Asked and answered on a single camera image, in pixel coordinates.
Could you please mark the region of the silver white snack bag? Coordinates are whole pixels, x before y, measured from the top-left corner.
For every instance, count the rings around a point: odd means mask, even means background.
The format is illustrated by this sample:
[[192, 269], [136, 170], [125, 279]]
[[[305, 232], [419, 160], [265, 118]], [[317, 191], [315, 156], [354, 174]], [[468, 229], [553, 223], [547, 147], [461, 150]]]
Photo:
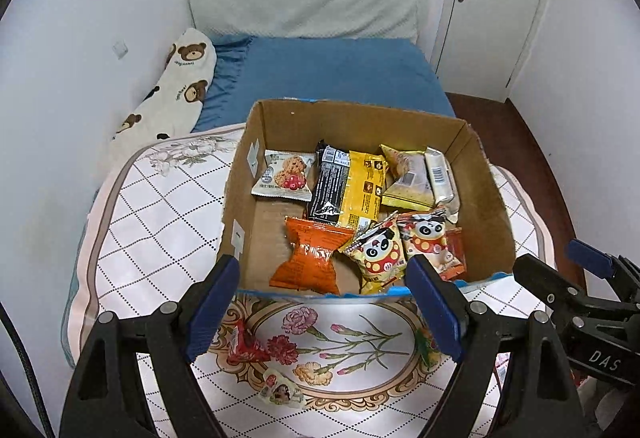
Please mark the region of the silver white snack bag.
[[424, 157], [434, 196], [434, 206], [446, 210], [447, 220], [457, 224], [460, 197], [449, 161], [441, 151], [431, 147], [427, 147]]

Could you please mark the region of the white door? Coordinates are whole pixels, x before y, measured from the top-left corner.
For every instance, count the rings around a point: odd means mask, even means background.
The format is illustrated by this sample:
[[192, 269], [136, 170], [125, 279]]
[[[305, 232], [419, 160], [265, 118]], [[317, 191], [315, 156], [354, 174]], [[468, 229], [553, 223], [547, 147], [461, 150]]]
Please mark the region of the white door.
[[454, 0], [436, 75], [448, 93], [503, 101], [540, 0]]

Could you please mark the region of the Nitz cookie bag pale blue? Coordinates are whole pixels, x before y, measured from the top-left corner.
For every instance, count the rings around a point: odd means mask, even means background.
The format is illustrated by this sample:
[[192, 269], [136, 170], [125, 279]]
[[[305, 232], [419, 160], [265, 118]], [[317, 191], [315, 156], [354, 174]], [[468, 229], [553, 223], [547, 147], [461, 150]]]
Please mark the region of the Nitz cookie bag pale blue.
[[265, 150], [266, 168], [252, 187], [252, 194], [309, 203], [312, 198], [309, 178], [315, 162], [314, 153]]

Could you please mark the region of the grey white pillow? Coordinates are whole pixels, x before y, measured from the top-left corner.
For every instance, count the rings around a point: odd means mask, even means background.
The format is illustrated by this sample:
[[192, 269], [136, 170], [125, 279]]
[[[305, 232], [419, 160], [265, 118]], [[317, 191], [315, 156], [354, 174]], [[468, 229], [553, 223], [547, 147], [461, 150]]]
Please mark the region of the grey white pillow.
[[210, 37], [420, 40], [425, 0], [188, 0]]

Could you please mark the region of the pale yellow pastry pack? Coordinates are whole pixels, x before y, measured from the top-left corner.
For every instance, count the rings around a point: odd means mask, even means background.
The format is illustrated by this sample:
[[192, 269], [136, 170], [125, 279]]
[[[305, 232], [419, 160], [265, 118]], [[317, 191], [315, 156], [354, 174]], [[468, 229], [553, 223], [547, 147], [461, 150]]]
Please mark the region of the pale yellow pastry pack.
[[384, 144], [380, 149], [393, 176], [393, 183], [382, 195], [382, 204], [414, 211], [430, 210], [435, 205], [435, 196], [424, 153], [398, 151]]

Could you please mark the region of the red small snack pack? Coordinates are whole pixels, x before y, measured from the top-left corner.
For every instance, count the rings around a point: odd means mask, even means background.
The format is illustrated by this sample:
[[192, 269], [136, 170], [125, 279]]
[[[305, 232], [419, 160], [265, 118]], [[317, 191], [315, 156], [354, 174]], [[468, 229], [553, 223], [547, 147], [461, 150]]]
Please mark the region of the red small snack pack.
[[270, 360], [266, 347], [250, 332], [244, 319], [235, 323], [228, 346], [227, 362], [232, 366], [241, 363], [262, 363]]

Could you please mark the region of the brown cardboard box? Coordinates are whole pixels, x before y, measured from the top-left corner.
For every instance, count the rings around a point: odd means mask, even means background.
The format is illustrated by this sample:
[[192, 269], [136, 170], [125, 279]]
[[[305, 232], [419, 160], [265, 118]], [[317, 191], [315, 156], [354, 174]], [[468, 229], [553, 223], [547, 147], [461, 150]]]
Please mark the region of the brown cardboard box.
[[319, 141], [361, 153], [376, 154], [381, 145], [396, 150], [440, 150], [449, 161], [460, 197], [458, 224], [462, 228], [469, 283], [511, 271], [514, 237], [506, 206], [489, 170], [480, 138], [458, 118], [375, 105], [337, 101], [262, 100], [250, 110], [224, 191], [219, 255], [240, 264], [242, 293], [295, 301], [362, 302], [355, 262], [333, 257], [338, 295], [275, 288], [269, 280], [288, 260], [292, 246], [285, 220], [299, 217], [302, 204], [250, 193], [264, 171], [265, 151], [311, 153]]

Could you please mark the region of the yellow panda snack pack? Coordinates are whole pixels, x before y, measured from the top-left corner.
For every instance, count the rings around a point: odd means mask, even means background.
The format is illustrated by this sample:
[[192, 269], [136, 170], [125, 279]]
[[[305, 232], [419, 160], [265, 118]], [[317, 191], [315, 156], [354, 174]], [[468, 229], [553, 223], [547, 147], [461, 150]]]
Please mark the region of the yellow panda snack pack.
[[397, 225], [398, 215], [394, 211], [338, 249], [358, 265], [361, 295], [380, 294], [404, 277], [407, 259]]

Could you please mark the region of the small white candy pack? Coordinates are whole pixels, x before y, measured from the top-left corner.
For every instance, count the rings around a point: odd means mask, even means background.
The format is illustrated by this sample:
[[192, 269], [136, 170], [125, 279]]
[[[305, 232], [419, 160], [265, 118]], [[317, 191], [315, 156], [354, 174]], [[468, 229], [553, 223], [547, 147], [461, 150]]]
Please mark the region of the small white candy pack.
[[264, 372], [262, 378], [264, 379], [264, 384], [258, 397], [265, 403], [270, 403], [274, 406], [289, 406], [295, 409], [305, 406], [306, 401], [303, 392], [288, 377], [274, 369], [268, 369]]

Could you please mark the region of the blue bed sheet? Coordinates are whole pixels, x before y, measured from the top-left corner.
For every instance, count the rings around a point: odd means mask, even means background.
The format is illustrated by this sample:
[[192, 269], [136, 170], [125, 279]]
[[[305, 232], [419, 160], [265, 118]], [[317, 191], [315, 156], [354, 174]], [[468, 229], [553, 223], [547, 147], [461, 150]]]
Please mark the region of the blue bed sheet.
[[195, 132], [241, 124], [273, 98], [342, 101], [454, 116], [423, 52], [407, 39], [222, 36]]

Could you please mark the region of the black silver snack pack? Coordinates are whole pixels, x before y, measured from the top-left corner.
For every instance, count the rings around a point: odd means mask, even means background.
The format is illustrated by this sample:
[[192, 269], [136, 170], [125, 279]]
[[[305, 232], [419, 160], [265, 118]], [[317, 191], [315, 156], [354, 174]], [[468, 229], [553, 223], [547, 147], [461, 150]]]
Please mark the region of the black silver snack pack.
[[349, 153], [320, 140], [316, 154], [318, 176], [307, 207], [307, 218], [337, 224], [350, 167]]

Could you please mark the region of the white floral quilted mat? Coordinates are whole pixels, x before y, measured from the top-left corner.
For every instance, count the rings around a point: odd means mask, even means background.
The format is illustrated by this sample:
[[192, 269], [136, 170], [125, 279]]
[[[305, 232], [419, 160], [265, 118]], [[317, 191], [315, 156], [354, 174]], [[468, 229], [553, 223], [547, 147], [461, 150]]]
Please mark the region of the white floral quilted mat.
[[[68, 361], [78, 359], [81, 334], [99, 313], [149, 314], [209, 273], [242, 132], [228, 126], [154, 146], [105, 181], [81, 236], [65, 307]], [[268, 362], [227, 362], [241, 319], [268, 350]], [[408, 296], [339, 303], [241, 293], [192, 370], [231, 437], [413, 437], [454, 372], [443, 354], [434, 370], [424, 366], [414, 340], [421, 326]], [[303, 408], [258, 397], [268, 369], [297, 385]]]

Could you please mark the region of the orange panda snack pack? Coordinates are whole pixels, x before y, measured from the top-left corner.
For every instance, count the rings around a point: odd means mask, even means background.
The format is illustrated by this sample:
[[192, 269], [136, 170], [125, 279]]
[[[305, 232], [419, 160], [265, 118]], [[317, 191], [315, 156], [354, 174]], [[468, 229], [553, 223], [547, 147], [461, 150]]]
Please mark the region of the orange panda snack pack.
[[465, 273], [465, 264], [454, 254], [447, 239], [446, 208], [401, 213], [396, 223], [407, 259], [424, 257], [442, 280], [454, 280]]

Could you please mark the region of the green red snack pack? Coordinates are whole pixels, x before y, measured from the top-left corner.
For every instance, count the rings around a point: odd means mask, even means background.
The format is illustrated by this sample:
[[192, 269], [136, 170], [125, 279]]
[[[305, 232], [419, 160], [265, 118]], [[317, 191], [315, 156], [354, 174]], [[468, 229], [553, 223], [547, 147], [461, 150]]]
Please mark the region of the green red snack pack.
[[429, 370], [434, 370], [439, 365], [442, 353], [440, 352], [431, 330], [428, 327], [421, 326], [414, 332], [414, 340], [416, 341], [416, 350], [424, 364]]

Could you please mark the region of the bear print long pillow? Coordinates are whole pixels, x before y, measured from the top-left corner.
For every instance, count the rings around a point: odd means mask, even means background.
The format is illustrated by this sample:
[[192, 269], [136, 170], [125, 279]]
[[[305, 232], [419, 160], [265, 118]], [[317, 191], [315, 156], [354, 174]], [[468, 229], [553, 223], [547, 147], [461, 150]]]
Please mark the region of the bear print long pillow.
[[188, 135], [200, 117], [216, 63], [210, 39], [187, 29], [172, 44], [157, 84], [116, 131], [108, 149], [110, 161], [118, 164], [144, 146]]

